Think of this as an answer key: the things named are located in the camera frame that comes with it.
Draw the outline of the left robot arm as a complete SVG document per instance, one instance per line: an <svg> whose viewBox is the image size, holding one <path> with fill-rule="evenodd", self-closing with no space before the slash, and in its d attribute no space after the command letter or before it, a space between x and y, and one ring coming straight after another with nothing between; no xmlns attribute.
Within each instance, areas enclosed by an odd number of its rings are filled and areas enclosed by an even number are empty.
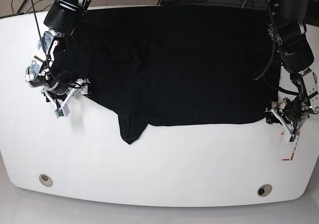
<svg viewBox="0 0 319 224"><path fill-rule="evenodd" d="M272 105L271 113L294 139L310 115L319 113L318 78L311 70L315 58L306 38L304 18L310 0L269 0L269 35L276 43L281 63L296 86L295 98Z"/></svg>

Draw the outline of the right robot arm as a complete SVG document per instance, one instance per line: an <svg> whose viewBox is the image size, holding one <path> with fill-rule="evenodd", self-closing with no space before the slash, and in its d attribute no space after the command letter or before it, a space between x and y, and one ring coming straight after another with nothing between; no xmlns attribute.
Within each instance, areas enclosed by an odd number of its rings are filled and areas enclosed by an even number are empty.
<svg viewBox="0 0 319 224"><path fill-rule="evenodd" d="M53 65L65 52L66 37L72 35L90 3L91 0L54 0L44 20L48 30L40 34L36 54L25 73L25 80L31 87L42 88L41 93L53 104L57 117L68 116L67 103L74 95L88 94L88 79L63 82L53 71Z"/></svg>

